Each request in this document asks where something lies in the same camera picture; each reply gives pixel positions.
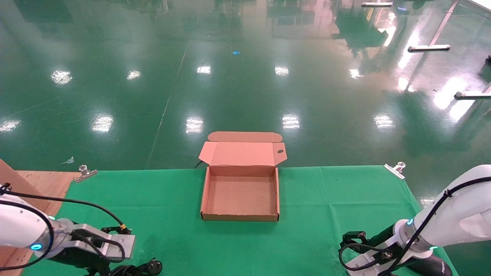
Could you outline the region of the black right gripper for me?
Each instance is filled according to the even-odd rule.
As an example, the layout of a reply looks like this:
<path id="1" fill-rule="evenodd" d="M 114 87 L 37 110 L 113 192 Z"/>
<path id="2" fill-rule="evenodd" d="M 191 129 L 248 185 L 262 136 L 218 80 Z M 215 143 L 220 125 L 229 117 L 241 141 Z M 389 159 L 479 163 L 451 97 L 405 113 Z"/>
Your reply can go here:
<path id="1" fill-rule="evenodd" d="M 424 251 L 415 248 L 419 243 L 425 244 L 420 237 L 415 239 L 397 266 L 390 269 L 390 266 L 395 264 L 395 260 L 402 255 L 406 243 L 414 233 L 413 225 L 392 225 L 368 240 L 371 250 L 376 248 L 383 250 L 382 253 L 374 255 L 376 260 L 374 268 L 381 269 L 379 275 L 392 276 L 396 270 L 407 267 L 420 276 L 452 276 L 451 267 L 439 256 L 434 255 L 433 250 Z"/>

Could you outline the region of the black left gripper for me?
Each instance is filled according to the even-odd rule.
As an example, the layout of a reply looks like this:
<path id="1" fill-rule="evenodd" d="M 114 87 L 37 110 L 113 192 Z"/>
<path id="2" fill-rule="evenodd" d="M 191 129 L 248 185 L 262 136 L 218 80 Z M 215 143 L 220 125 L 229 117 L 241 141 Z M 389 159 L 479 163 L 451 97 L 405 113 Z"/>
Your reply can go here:
<path id="1" fill-rule="evenodd" d="M 109 261 L 103 258 L 100 250 L 88 251 L 79 247 L 68 247 L 50 252 L 53 262 L 86 270 L 88 276 L 96 274 L 110 276 Z"/>

